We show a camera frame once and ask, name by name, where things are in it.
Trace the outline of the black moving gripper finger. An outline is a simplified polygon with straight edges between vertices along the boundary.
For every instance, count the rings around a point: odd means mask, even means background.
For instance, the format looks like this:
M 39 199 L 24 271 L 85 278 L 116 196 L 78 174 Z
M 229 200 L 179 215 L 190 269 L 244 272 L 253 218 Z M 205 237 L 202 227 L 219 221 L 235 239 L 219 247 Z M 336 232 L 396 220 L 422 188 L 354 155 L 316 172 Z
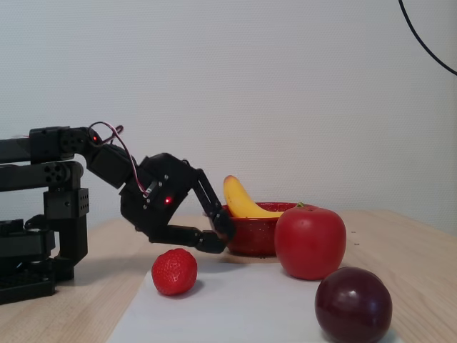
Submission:
M 211 220 L 217 236 L 224 242 L 230 242 L 236 233 L 236 228 L 228 212 L 222 207 L 204 171 L 194 169 L 193 179 L 192 189 L 206 216 Z

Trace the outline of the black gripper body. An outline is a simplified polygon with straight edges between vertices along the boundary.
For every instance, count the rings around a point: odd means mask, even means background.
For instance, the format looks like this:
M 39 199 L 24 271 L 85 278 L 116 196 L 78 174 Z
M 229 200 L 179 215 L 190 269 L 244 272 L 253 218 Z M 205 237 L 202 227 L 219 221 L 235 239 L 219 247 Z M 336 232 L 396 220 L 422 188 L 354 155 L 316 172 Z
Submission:
M 149 238 L 152 229 L 169 222 L 191 188 L 193 170 L 184 161 L 161 153 L 146 157 L 137 168 L 146 196 L 129 181 L 121 190 L 121 215 Z

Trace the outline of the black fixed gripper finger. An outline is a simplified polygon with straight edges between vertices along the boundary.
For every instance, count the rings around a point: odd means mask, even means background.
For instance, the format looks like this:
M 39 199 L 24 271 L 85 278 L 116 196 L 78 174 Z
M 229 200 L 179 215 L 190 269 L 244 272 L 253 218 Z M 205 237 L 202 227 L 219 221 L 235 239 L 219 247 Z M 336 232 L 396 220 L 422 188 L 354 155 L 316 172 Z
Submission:
M 166 225 L 152 229 L 149 232 L 151 243 L 172 244 L 183 247 L 193 247 L 200 252 L 220 254 L 226 248 L 226 243 L 211 230 L 199 230 L 195 227 Z

